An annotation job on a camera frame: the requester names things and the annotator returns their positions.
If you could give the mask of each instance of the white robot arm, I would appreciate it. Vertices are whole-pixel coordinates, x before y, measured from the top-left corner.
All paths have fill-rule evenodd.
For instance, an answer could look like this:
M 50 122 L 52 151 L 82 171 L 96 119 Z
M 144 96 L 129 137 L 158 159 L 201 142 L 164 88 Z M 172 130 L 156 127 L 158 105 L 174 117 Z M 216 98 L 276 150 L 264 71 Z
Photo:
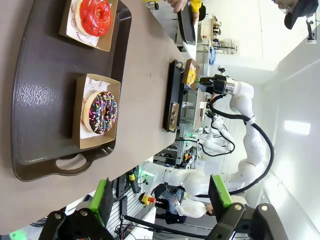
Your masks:
M 208 134 L 200 134 L 198 136 L 198 141 L 203 145 L 204 151 L 216 152 L 216 153 L 231 153 L 234 150 L 234 138 L 229 134 L 229 132 L 223 127 L 223 119 L 215 115 L 212 119 L 213 127 L 206 127 L 205 130 Z M 191 147 L 199 147 L 199 144 L 196 142 L 187 142 L 186 150 Z
M 223 78 L 224 82 L 219 79 L 214 82 L 215 89 L 218 89 L 217 93 L 232 94 L 230 108 L 234 112 L 240 112 L 248 119 L 245 125 L 246 135 L 243 139 L 247 158 L 239 162 L 237 172 L 220 174 L 227 189 L 234 191 L 256 180 L 257 175 L 260 174 L 257 166 L 265 157 L 265 149 L 260 133 L 252 126 L 256 122 L 252 110 L 253 87 L 245 82 L 234 81 L 225 76 Z M 219 124 L 219 121 L 214 127 L 227 138 L 232 138 Z M 182 186 L 187 193 L 193 196 L 206 194 L 209 189 L 210 176 L 205 176 L 201 170 L 197 169 L 181 170 L 146 162 L 140 172 L 142 180 L 148 183 L 147 186 L 143 186 L 145 191 L 150 191 L 161 183 Z

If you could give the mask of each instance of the tray handle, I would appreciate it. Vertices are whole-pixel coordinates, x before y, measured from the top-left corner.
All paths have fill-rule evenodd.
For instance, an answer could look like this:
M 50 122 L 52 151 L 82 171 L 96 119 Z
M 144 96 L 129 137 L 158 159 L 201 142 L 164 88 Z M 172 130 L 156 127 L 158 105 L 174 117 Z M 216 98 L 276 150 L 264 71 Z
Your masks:
M 79 175 L 92 165 L 92 163 L 100 158 L 106 157 L 112 153 L 115 148 L 116 141 L 108 142 L 101 145 L 98 148 L 86 150 L 84 152 L 75 153 L 63 157 L 54 158 L 47 161 L 37 162 L 34 164 L 23 165 L 20 163 L 15 163 L 14 174 L 15 176 L 24 182 L 33 181 L 50 175 L 62 175 L 62 176 L 75 176 Z M 75 158 L 78 154 L 84 156 L 86 163 L 81 167 L 76 169 L 61 169 L 57 166 L 57 160 L 69 160 Z

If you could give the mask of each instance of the machine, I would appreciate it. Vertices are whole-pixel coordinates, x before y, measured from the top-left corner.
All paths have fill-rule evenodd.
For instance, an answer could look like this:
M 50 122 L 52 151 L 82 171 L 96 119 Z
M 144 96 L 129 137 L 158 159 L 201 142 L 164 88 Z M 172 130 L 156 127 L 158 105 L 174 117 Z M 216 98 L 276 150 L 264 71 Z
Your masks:
M 198 136 L 199 142 L 194 142 L 194 138 L 187 138 L 186 150 L 191 147 L 198 147 L 199 143 L 203 145 L 205 153 L 210 151 L 217 153 L 230 154 L 235 149 L 234 138 L 230 135 L 228 130 L 224 127 L 223 119 L 216 114 L 207 114 L 208 117 L 212 117 L 211 127 L 206 127 L 204 131 L 206 134 L 200 134 Z
M 271 204 L 260 204 L 251 208 L 239 202 L 232 203 L 231 197 L 220 176 L 211 176 L 209 198 L 218 222 L 208 236 L 170 229 L 128 215 L 121 216 L 115 233 L 124 239 L 124 233 L 132 224 L 123 224 L 123 219 L 156 233 L 171 233 L 206 240 L 232 240 L 236 233 L 246 233 L 252 240 L 288 240 L 284 227 Z M 112 184 L 101 180 L 89 208 L 81 208 L 71 215 L 63 211 L 51 212 L 43 226 L 39 240 L 115 240 L 106 229 L 113 207 Z
M 210 110 L 214 114 L 225 118 L 242 120 L 246 128 L 243 144 L 247 157 L 239 162 L 237 172 L 220 174 L 228 191 L 231 194 L 238 194 L 256 184 L 268 173 L 274 158 L 274 148 L 267 135 L 256 124 L 256 117 L 252 110 L 254 88 L 251 85 L 245 82 L 235 81 L 225 75 L 215 75 L 210 79 L 209 84 L 214 86 L 214 92 L 216 94 L 220 94 L 210 102 Z M 240 114 L 227 114 L 214 108 L 214 102 L 227 94 L 232 95 L 230 100 L 231 110 L 239 112 Z M 219 120 L 214 121 L 214 124 L 221 135 L 226 135 L 229 139 L 232 138 L 229 133 L 222 128 Z M 261 174 L 263 167 L 261 163 L 265 159 L 266 151 L 262 136 L 270 148 L 269 164 L 263 174 Z M 182 186 L 187 193 L 193 196 L 208 193 L 210 176 L 205 176 L 201 170 L 174 169 L 172 167 L 160 166 L 149 161 L 145 162 L 141 168 L 141 179 L 145 182 L 143 186 L 145 191 L 151 191 L 159 184 L 167 183 L 171 186 Z
M 215 75 L 211 82 L 214 84 L 214 92 L 221 94 L 210 102 L 211 111 L 225 118 L 240 119 L 246 127 L 243 144 L 247 158 L 239 162 L 238 172 L 205 176 L 202 171 L 197 169 L 180 170 L 147 161 L 143 164 L 142 171 L 133 169 L 129 172 L 129 176 L 131 176 L 129 180 L 136 181 L 135 174 L 141 172 L 141 174 L 137 173 L 142 181 L 139 184 L 144 184 L 143 189 L 147 191 L 154 189 L 159 184 L 167 183 L 168 185 L 182 186 L 186 192 L 194 196 L 207 193 L 218 224 L 208 236 L 202 236 L 151 224 L 127 215 L 123 215 L 121 219 L 145 225 L 146 227 L 143 228 L 154 232 L 169 232 L 206 240 L 230 240 L 234 238 L 236 233 L 247 233 L 253 240 L 287 240 L 288 237 L 284 227 L 271 204 L 261 204 L 256 208 L 251 208 L 239 202 L 232 203 L 230 197 L 232 194 L 245 191 L 261 180 L 268 173 L 274 158 L 273 146 L 263 130 L 256 124 L 256 118 L 252 111 L 254 89 L 247 83 L 237 82 L 223 75 Z M 226 114 L 214 108 L 214 102 L 225 96 L 225 94 L 232 95 L 230 108 L 241 114 Z M 217 128 L 216 130 L 219 131 L 219 134 L 226 135 L 226 139 L 230 141 L 232 137 L 228 135 L 228 132 L 224 131 L 218 116 L 215 117 L 216 124 L 213 125 L 213 129 Z M 261 136 L 263 136 L 270 148 L 270 160 L 264 173 L 257 177 L 259 174 L 257 166 L 265 157 Z M 134 182 L 131 187 L 138 189 Z M 111 182 L 108 179 L 102 180 L 89 208 L 76 210 L 70 216 L 66 216 L 62 211 L 50 213 L 39 240 L 73 240 L 82 238 L 113 240 L 113 236 L 105 229 L 114 202 L 112 198 Z M 117 229 L 121 239 L 126 229 L 125 224 L 122 224 L 122 220 Z

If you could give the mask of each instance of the white wall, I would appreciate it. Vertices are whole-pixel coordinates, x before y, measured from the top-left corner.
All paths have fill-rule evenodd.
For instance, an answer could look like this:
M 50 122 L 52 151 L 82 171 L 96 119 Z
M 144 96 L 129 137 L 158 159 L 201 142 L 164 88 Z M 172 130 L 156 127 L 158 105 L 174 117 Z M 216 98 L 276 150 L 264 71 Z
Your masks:
M 320 43 L 303 41 L 261 94 L 261 127 L 276 150 L 264 189 L 293 240 L 320 239 L 319 76 Z M 285 120 L 310 123 L 310 134 L 286 131 Z
M 274 70 L 308 34 L 305 18 L 288 30 L 285 15 L 271 0 L 203 0 L 203 4 L 222 22 L 219 39 L 239 41 L 235 66 Z M 216 62 L 231 65 L 220 54 Z

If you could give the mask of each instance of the table surface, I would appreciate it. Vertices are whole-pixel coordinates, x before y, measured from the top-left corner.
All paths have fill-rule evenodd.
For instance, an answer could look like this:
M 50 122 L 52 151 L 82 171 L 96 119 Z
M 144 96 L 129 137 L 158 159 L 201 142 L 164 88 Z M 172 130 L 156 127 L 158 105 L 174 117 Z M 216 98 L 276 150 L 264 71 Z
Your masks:
M 96 189 L 99 180 L 117 178 L 172 144 L 163 128 L 169 63 L 183 61 L 174 42 L 141 0 L 122 0 L 132 14 L 117 140 L 113 153 L 77 176 L 53 175 L 19 181 L 11 163 L 11 102 L 16 62 L 33 0 L 0 2 L 0 234 L 8 234 Z

